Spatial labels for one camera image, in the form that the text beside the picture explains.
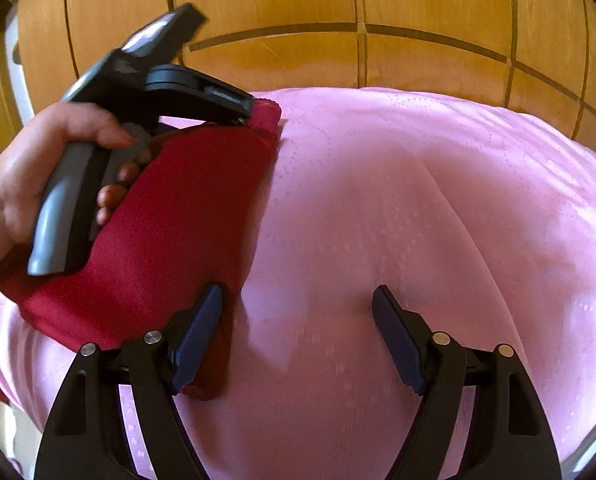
metal rivet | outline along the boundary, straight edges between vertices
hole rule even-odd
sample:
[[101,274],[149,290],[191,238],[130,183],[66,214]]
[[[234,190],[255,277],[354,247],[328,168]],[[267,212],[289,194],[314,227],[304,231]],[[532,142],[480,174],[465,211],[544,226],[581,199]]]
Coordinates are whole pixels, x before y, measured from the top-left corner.
[[89,357],[95,351],[96,351],[96,345],[94,345],[94,343],[87,343],[86,345],[83,345],[82,348],[80,349],[80,353],[82,355],[84,355],[85,357]]
[[144,335],[144,341],[148,345],[153,345],[162,339],[162,334],[157,330],[152,330]]
[[513,357],[514,356],[514,349],[511,348],[509,345],[500,345],[498,347],[498,352],[505,357]]
[[437,345],[448,345],[451,342],[451,338],[444,332],[436,332],[434,334],[434,343],[436,343]]

blue clamp pad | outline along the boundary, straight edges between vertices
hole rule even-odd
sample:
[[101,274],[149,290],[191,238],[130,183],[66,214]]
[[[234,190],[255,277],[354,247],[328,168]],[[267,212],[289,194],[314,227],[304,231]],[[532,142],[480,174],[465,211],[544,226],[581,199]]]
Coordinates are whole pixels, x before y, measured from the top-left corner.
[[194,382],[204,352],[216,331],[220,314],[222,290],[218,285],[211,285],[194,306],[191,322],[171,353],[173,375],[169,385],[174,395]]

fingernail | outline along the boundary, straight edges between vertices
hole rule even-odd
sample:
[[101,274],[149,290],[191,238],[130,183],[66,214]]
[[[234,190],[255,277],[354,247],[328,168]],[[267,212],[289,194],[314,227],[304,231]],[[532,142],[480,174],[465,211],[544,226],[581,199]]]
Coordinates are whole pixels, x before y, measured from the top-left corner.
[[124,138],[127,140],[127,142],[138,141],[138,137],[136,137],[134,134],[129,133],[127,130],[123,130],[123,132],[124,132]]
[[108,198],[107,188],[104,187],[103,189],[101,189],[98,192],[98,197],[96,199],[96,202],[98,203],[99,207],[104,207],[108,200],[109,200],[109,198]]
[[146,166],[151,161],[152,161],[152,150],[150,150],[149,148],[143,149],[136,156],[136,164],[138,164],[138,166]]
[[96,213],[96,222],[99,226],[104,226],[109,220],[109,213],[106,208],[101,208]]

gray handle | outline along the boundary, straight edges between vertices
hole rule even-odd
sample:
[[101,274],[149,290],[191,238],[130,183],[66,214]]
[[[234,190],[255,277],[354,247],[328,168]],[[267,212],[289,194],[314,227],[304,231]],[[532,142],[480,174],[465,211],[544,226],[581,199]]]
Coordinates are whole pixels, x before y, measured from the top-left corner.
[[[98,188],[116,181],[118,167],[123,162],[133,160],[147,146],[151,136],[142,127],[133,123],[123,125],[139,141],[121,150],[111,153],[104,177]],[[27,264],[27,273],[31,276],[45,276],[64,272],[70,258],[70,233],[89,161],[94,152],[90,142],[70,142],[50,177],[43,196],[43,203],[36,222],[36,232],[31,256]],[[90,240],[98,233],[95,209],[91,218]]]

pink satin cloth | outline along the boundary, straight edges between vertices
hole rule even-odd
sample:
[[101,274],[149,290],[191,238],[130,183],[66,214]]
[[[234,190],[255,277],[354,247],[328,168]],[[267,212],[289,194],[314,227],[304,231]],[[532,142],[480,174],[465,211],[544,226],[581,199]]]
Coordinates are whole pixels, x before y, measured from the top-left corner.
[[[281,105],[283,131],[249,216],[229,384],[209,402],[176,398],[212,480],[385,477],[420,398],[372,319],[382,283],[464,346],[512,345],[566,459],[596,423],[596,155],[532,116],[446,96],[259,96]],[[0,387],[39,428],[72,358],[0,293]],[[154,478],[121,395],[138,471]],[[471,402],[441,478],[457,471]]]

